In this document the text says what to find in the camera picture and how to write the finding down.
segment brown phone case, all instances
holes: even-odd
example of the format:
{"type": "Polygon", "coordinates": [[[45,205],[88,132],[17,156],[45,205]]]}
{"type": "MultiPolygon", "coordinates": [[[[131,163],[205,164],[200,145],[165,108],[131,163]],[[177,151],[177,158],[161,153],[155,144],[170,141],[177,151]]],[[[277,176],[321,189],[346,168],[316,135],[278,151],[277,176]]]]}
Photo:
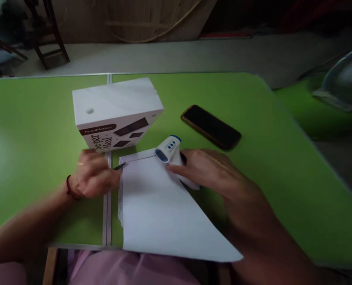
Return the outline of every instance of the brown phone case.
{"type": "MultiPolygon", "coordinates": [[[[200,127],[198,127],[197,125],[195,125],[192,121],[188,120],[187,118],[184,117],[184,114],[189,111],[190,108],[192,108],[193,106],[197,106],[198,108],[201,108],[198,105],[192,105],[189,108],[187,108],[185,110],[185,112],[182,113],[181,115],[181,120],[183,120],[185,123],[187,123],[189,126],[191,126],[193,129],[195,129],[197,132],[199,132],[201,135],[203,135],[205,138],[207,138],[209,141],[211,141],[213,144],[215,144],[216,146],[218,146],[219,148],[223,149],[223,150],[230,150],[233,149],[234,146],[236,146],[240,140],[239,139],[232,144],[232,146],[230,147],[226,147],[225,145],[221,144],[216,138],[214,138],[213,136],[211,136],[210,134],[208,134],[207,132],[205,132],[203,129],[201,129],[200,127]]],[[[209,115],[211,115],[212,117],[214,117],[215,119],[217,119],[218,121],[222,122],[223,124],[229,126],[228,124],[226,124],[225,122],[221,121],[220,119],[218,119],[217,117],[213,116],[212,114],[210,114],[208,111],[206,111],[205,109],[203,109],[206,113],[208,113],[209,115]]]]}

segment white thermometer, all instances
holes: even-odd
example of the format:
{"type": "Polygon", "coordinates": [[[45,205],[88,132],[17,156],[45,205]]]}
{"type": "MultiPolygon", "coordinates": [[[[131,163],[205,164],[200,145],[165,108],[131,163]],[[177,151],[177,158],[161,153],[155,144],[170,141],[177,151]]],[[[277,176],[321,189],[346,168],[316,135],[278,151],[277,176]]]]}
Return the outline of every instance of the white thermometer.
{"type": "MultiPolygon", "coordinates": [[[[180,143],[181,139],[178,136],[170,135],[155,149],[155,154],[163,163],[184,166],[185,164],[183,163],[180,154],[180,143]]],[[[177,177],[188,187],[194,190],[200,189],[198,184],[189,179],[181,175],[177,175],[177,177]]]]}

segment wooden wall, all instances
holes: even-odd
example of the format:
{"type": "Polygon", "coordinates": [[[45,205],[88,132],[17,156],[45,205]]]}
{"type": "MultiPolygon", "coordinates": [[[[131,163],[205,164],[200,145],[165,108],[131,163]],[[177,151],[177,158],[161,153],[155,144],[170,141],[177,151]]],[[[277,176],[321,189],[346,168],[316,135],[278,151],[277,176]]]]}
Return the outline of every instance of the wooden wall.
{"type": "MultiPolygon", "coordinates": [[[[114,43],[113,35],[138,41],[165,31],[187,13],[198,0],[52,0],[57,23],[65,43],[114,43]],[[135,27],[121,23],[139,23],[135,27]]],[[[217,0],[201,0],[177,27],[156,41],[198,38],[217,0]]],[[[44,14],[39,0],[37,10],[44,14]]]]}

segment floor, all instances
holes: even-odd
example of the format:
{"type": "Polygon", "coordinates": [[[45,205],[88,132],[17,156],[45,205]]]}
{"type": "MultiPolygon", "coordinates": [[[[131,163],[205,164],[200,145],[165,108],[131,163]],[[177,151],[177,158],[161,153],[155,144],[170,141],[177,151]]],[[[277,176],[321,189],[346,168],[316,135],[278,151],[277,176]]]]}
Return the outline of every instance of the floor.
{"type": "MultiPolygon", "coordinates": [[[[43,51],[57,47],[45,46],[43,51]]],[[[0,51],[5,74],[58,76],[105,72],[224,72],[244,71],[262,77],[271,88],[295,83],[296,78],[333,56],[352,48],[352,30],[323,38],[303,32],[256,36],[248,40],[199,40],[155,44],[67,44],[71,62],[61,55],[48,59],[45,70],[33,50],[21,62],[0,51]]],[[[352,134],[315,142],[337,173],[352,189],[352,134]]]]}

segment hand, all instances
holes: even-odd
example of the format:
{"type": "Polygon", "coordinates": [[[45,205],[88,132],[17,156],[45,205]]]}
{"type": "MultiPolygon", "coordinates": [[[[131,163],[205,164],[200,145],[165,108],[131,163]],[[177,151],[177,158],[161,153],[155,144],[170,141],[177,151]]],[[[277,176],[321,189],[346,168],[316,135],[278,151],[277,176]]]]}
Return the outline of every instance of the hand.
{"type": "Polygon", "coordinates": [[[83,150],[76,172],[70,176],[70,190],[78,197],[93,198],[119,186],[121,171],[110,169],[104,156],[94,150],[83,150]]]}
{"type": "Polygon", "coordinates": [[[230,201],[257,199],[260,188],[238,171],[226,155],[209,149],[185,149],[186,166],[168,165],[167,170],[211,188],[230,201]]]}

